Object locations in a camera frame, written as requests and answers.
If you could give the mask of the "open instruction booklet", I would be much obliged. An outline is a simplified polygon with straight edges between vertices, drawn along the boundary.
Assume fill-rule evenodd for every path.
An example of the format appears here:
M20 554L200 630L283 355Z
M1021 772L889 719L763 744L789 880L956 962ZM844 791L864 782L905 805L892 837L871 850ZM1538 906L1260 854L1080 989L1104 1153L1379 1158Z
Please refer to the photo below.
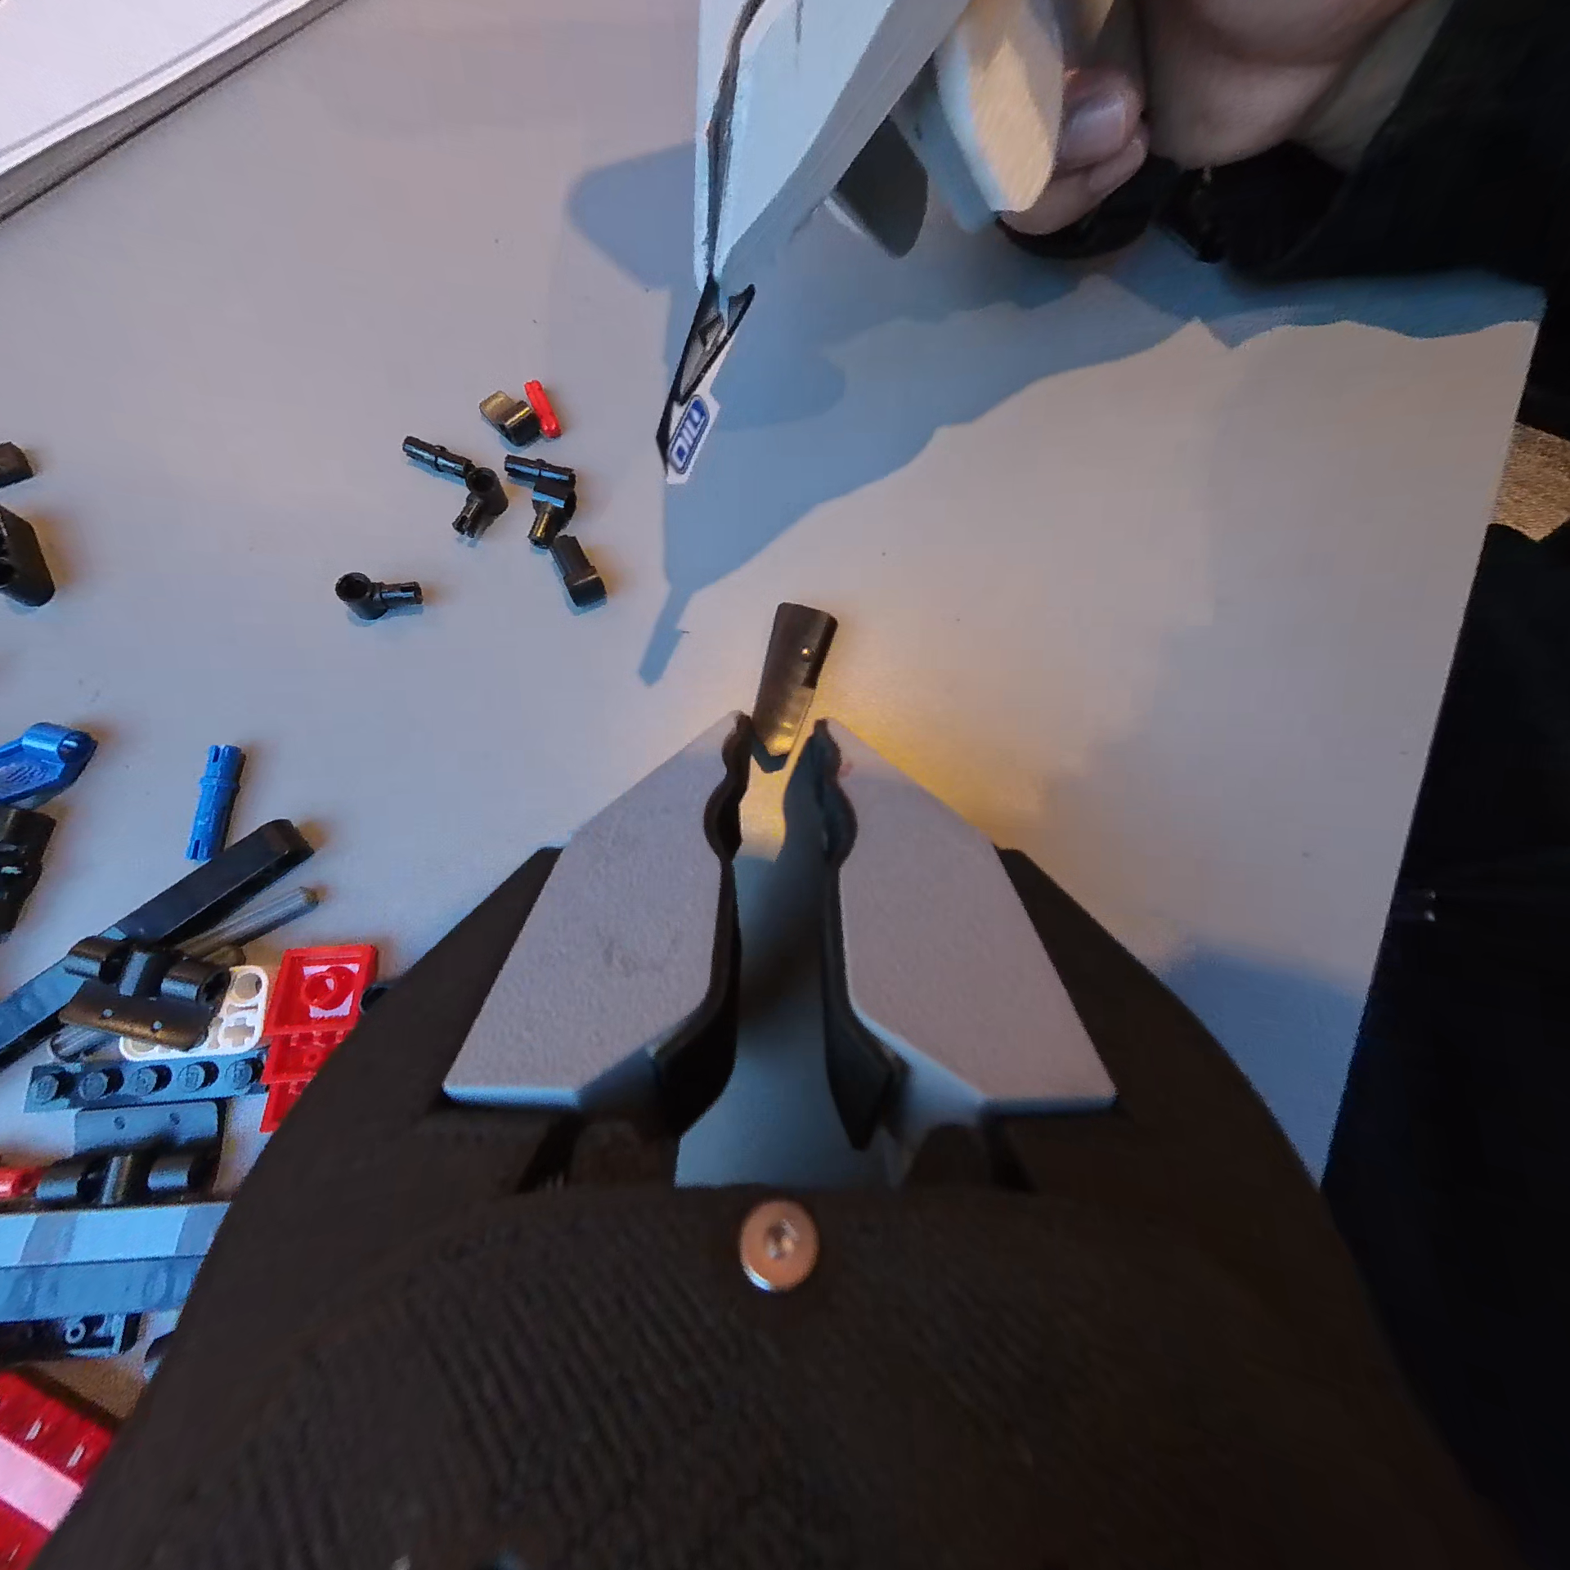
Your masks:
M336 2L5 2L2 216L336 8Z

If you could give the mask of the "person's right hand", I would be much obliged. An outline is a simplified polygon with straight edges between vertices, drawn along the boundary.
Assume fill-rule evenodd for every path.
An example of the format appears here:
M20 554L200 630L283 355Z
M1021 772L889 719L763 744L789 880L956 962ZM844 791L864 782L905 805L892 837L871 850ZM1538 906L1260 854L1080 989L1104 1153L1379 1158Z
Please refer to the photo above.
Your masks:
M1181 170L1278 145L1356 165L1397 108L1450 2L1116 3L1070 69L1054 177L1003 222L1046 237L1083 221L1155 154Z

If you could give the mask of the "person's right forearm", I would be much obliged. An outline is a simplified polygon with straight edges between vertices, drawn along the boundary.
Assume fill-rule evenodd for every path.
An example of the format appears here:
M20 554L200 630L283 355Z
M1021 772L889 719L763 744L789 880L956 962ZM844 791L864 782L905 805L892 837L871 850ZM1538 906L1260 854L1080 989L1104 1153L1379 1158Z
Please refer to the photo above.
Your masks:
M1333 167L1304 131L1173 177L1158 222L1258 283L1569 263L1567 3L1450 3L1392 108Z

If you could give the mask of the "person's dark trousers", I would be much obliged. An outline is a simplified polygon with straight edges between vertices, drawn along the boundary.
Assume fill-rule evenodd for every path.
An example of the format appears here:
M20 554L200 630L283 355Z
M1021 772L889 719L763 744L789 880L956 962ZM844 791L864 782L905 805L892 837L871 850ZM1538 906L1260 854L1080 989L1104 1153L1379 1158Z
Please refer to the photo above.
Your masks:
M1569 1563L1569 525L1487 531L1322 1182L1405 1379Z

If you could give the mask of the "black connector brick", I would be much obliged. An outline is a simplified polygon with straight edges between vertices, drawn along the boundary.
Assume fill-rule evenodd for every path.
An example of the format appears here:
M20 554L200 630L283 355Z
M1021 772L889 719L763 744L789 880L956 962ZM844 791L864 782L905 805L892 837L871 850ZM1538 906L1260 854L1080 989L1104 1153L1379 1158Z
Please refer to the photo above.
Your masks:
M807 728L838 630L838 618L820 607L776 607L751 710L754 757L769 773L786 767Z

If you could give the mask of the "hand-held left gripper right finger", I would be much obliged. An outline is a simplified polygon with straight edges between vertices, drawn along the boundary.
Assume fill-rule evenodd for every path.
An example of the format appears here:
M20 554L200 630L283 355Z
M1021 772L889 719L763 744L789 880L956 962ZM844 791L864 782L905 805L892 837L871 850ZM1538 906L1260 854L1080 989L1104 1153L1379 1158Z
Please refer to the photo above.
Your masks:
M800 764L822 822L826 1071L853 1148L1109 1110L1114 1079L988 834L838 719Z

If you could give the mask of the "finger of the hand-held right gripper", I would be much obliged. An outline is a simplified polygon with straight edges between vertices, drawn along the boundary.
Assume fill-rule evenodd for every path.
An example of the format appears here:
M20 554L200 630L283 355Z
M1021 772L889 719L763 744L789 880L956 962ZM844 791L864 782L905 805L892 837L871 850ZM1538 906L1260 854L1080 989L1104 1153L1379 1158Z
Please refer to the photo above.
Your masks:
M759 270L754 229L769 206L763 172L759 46L763 2L704 2L697 31L694 275L743 293Z
M831 194L939 49L964 2L761 2L756 281Z

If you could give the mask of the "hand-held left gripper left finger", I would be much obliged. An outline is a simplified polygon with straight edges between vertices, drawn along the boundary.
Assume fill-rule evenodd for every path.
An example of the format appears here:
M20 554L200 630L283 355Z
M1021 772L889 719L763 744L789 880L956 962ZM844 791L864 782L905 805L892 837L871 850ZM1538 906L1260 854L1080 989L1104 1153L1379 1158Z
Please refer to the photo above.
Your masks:
M560 850L449 1068L458 1104L687 1133L736 1066L740 809L727 715Z

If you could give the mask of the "grey desk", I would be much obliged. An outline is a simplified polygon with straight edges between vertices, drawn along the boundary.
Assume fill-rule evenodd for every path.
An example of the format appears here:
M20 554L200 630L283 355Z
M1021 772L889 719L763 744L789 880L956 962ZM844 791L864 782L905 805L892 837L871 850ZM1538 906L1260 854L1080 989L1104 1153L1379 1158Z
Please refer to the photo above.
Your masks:
M1322 1174L1538 298L1059 268L822 214L668 486L697 302L697 3L344 3L4 221L4 737L97 739L4 993L167 890L213 744L396 978L732 710L776 608L812 706L1028 854L1199 1015ZM561 435L480 404L545 384ZM509 508L455 531L463 481ZM575 608L508 456L570 466ZM365 623L360 572L418 580Z

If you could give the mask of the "pile of toy bricks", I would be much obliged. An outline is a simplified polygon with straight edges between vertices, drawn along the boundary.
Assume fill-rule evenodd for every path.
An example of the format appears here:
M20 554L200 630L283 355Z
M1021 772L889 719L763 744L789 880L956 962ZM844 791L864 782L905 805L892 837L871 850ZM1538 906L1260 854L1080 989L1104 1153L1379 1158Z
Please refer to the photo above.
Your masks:
M267 1051L283 984L323 986L318 1014L354 1024L377 975L367 947L246 962L318 894L265 898L315 854L293 819L226 842L244 765L239 747L208 749L190 872L4 997L4 1068L48 1050L25 1107L74 1123L69 1153L4 1159L4 1567L37 1560L112 1441L30 1365L117 1361L187 1303L228 1210L213 1197L228 1105L265 1092L269 1132L311 1076Z

